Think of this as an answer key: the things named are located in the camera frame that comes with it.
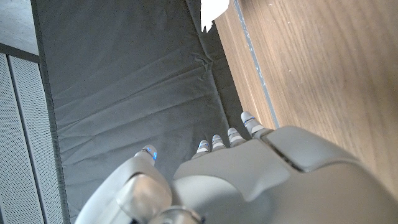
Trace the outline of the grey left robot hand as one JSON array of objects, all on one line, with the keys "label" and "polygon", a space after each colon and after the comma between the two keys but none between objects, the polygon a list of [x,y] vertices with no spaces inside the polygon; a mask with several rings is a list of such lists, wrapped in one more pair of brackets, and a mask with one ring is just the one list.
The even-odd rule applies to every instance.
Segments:
[{"label": "grey left robot hand", "polygon": [[397,200],[348,151],[295,126],[241,115],[250,139],[228,130],[201,141],[171,182],[144,146],[88,199],[77,223],[396,223]]}]

